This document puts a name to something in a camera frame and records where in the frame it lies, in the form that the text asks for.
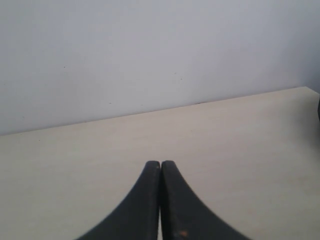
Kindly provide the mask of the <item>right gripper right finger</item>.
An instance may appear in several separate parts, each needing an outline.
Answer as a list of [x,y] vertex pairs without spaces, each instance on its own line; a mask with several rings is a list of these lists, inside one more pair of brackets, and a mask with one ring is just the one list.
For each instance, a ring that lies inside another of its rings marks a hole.
[[164,240],[248,239],[198,198],[174,161],[161,164],[159,207]]

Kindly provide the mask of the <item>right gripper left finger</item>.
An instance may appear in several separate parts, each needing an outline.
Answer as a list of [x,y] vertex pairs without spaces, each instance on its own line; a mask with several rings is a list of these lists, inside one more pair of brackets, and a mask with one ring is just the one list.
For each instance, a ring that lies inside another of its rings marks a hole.
[[122,202],[80,240],[156,240],[159,227],[161,167],[146,162],[136,183]]

